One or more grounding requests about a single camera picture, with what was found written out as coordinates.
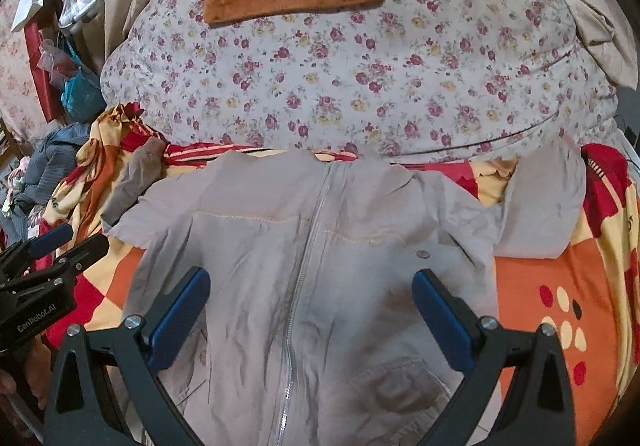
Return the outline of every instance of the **yellow stitching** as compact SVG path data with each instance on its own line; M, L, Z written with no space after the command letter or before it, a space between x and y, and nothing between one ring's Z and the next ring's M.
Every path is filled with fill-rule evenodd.
M602 171L602 168L592 158L589 158L587 162L588 162L588 165L591 167L591 169L593 169L593 171L596 172L596 175L600 179L603 179L605 176L605 173Z
M338 238L346 240L347 242L351 242L352 244L362 244L363 242L365 242L367 244L376 244L376 243L382 242L384 240L388 240L388 238L390 236L395 236L399 240L401 240L404 245L406 245L406 246L408 245L408 242L404 238L402 238L402 235L400 235L399 233L396 233L395 231L388 231L388 233L386 233L385 235L373 236L373 237L370 237L370 238L349 238L346 235L343 235L341 233L338 233L338 232L335 232L335 231L332 231L332 230L323 230L323 231L321 231L321 233L325 233L327 235L336 236Z
M209 213L206 211L195 210L194 213L200 213L203 215L208 215L209 217L214 217L217 219L238 219L238 220L259 220L260 222L270 222L271 224L285 224L287 222L293 222L296 220L308 220L306 217L289 217L284 220L276 220L276 219L268 219L267 217L243 217L240 215L217 215L215 213Z

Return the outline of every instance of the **plastic bag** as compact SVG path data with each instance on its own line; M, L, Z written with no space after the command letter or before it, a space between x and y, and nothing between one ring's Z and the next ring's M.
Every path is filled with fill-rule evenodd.
M82 61L66 40L63 43L73 61L78 63L79 70L73 78L65 81L60 102L67 115L74 121L92 122L107 107L100 91L100 78L82 65Z
M60 14L60 28L77 22L88 22L102 10L104 0L65 0Z
M44 39L40 44L40 53L37 66L49 73L49 82L53 87L63 90L65 82L78 74L78 64L49 39Z

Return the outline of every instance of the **pile of clothes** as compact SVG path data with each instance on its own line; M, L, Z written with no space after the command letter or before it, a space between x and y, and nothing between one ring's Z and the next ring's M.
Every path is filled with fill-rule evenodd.
M47 205L58 183L76 167L76 153L89 140L91 123L75 122L45 137L30 159L23 159L8 179L0 226L10 246L30 235L30 219Z

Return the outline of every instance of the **pink floral fabric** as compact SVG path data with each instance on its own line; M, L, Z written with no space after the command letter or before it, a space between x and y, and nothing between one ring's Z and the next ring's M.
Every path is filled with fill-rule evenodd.
M11 32L18 2L0 2L0 116L18 141L26 141L47 122L33 83L24 32Z
M152 0L102 72L110 105L140 101L179 144L434 162L615 130L614 89L563 0L385 0L215 28L202 7Z

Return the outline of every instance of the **hand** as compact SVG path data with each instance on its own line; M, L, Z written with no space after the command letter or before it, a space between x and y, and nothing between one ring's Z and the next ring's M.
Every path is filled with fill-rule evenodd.
M49 392L51 380L51 352L40 337L31 342L31 348L24 362L24 377L31 388L31 392L38 399L38 406L44 408ZM0 370L0 410L4 412L12 424L19 424L20 420L15 415L8 399L4 396L15 393L15 381L4 370Z

